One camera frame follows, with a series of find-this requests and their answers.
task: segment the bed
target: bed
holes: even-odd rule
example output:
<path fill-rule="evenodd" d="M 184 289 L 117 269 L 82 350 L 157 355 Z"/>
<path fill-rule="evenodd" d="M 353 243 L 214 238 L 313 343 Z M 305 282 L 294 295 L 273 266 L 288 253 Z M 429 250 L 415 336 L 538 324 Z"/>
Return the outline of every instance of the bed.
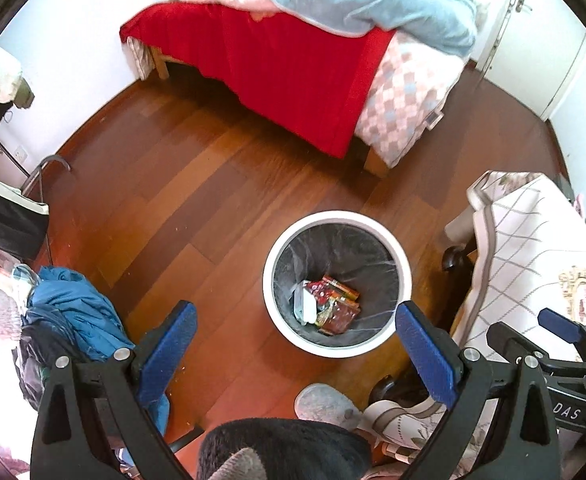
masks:
<path fill-rule="evenodd" d="M 131 46 L 140 75 L 148 75 L 151 63 L 160 78 L 169 76 L 167 62 L 194 65 L 227 83 L 248 108 L 329 155 L 344 156 L 351 138 L 359 137 L 371 147 L 366 170 L 385 176 L 441 116 L 477 35 L 477 7 L 472 0 L 383 0 L 379 8 L 371 2 L 176 0 L 143 10 L 120 36 Z M 195 34 L 194 23 L 209 34 Z M 252 43 L 246 44 L 247 37 Z M 198 42 L 203 44 L 195 48 Z M 210 49 L 219 61 L 225 58 L 223 70 L 205 59 Z M 248 66 L 261 88 L 245 88 Z M 274 72 L 287 80 L 269 79 Z M 274 95 L 285 98 L 286 107 Z"/>

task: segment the black trash bag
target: black trash bag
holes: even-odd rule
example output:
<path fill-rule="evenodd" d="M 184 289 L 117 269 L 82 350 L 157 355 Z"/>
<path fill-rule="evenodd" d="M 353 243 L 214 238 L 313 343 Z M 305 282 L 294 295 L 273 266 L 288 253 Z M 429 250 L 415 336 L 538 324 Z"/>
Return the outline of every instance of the black trash bag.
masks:
<path fill-rule="evenodd" d="M 328 274 L 359 292 L 361 312 L 349 329 L 324 335 L 293 314 L 292 293 L 302 280 Z M 353 346 L 371 339 L 393 316 L 400 290 L 397 266 L 381 241 L 356 226 L 326 223 L 295 236 L 275 263 L 273 294 L 284 321 L 300 336 L 326 347 Z"/>

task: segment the wooden bed frame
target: wooden bed frame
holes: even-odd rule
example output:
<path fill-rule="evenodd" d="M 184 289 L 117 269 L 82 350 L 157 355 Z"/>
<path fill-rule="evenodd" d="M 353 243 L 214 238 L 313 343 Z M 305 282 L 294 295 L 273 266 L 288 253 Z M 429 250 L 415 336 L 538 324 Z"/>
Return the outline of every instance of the wooden bed frame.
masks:
<path fill-rule="evenodd" d="M 166 54 L 163 54 L 162 51 L 156 46 L 150 46 L 149 48 L 151 50 L 153 62 L 155 63 L 155 68 L 157 69 L 157 75 L 162 80 L 169 78 L 169 71 L 166 67 L 167 62 L 185 64 L 179 59 L 166 56 Z M 367 154 L 367 158 L 364 161 L 364 169 L 379 178 L 384 178 L 388 175 L 388 172 L 391 168 L 387 166 L 387 163 L 384 162 L 384 160 L 382 160 L 372 148 L 369 148 L 369 153 Z"/>

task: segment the gray slipper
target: gray slipper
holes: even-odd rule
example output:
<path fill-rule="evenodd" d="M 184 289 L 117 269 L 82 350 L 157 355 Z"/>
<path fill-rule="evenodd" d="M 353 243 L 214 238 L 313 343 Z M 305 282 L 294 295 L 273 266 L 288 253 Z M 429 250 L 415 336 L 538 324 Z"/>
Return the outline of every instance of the gray slipper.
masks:
<path fill-rule="evenodd" d="M 295 414 L 301 420 L 315 420 L 353 431 L 362 413 L 349 397 L 328 384 L 311 384 L 295 398 Z"/>

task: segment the trash can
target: trash can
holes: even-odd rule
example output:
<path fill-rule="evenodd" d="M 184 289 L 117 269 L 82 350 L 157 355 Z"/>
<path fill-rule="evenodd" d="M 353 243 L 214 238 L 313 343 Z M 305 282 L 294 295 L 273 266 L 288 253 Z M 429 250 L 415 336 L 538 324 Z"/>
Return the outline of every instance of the trash can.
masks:
<path fill-rule="evenodd" d="M 293 314 L 294 287 L 325 274 L 360 294 L 360 314 L 339 335 L 303 326 Z M 384 226 L 350 211 L 324 211 L 295 222 L 275 242 L 264 267 L 263 293 L 273 323 L 295 346 L 323 357 L 352 357 L 395 332 L 395 308 L 411 298 L 411 270 Z"/>

